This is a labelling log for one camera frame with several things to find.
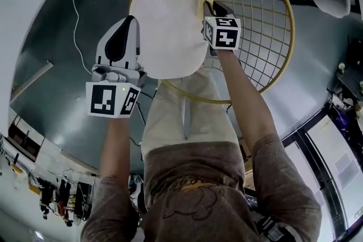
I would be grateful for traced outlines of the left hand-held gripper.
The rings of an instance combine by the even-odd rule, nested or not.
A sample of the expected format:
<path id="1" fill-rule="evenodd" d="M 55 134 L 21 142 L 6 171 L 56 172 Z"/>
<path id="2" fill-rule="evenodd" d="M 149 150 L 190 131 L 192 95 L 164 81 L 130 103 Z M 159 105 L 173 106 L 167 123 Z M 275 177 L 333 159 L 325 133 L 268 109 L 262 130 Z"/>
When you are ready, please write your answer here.
<path id="1" fill-rule="evenodd" d="M 140 26 L 128 15 L 100 39 L 91 81 L 86 83 L 87 114 L 106 118 L 129 118 L 137 103 L 147 73 L 119 67 L 137 67 Z"/>

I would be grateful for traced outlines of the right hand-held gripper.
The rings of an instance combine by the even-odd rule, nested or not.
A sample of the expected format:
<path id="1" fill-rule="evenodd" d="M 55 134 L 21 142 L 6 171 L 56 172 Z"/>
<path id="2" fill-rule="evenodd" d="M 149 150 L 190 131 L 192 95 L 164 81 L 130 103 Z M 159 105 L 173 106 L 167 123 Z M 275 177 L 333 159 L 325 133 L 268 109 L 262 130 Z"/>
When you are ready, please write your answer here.
<path id="1" fill-rule="evenodd" d="M 240 19 L 234 18 L 234 11 L 219 1 L 214 1 L 213 5 L 205 1 L 203 10 L 203 35 L 208 43 L 208 56 L 216 57 L 217 50 L 237 50 L 241 22 Z"/>

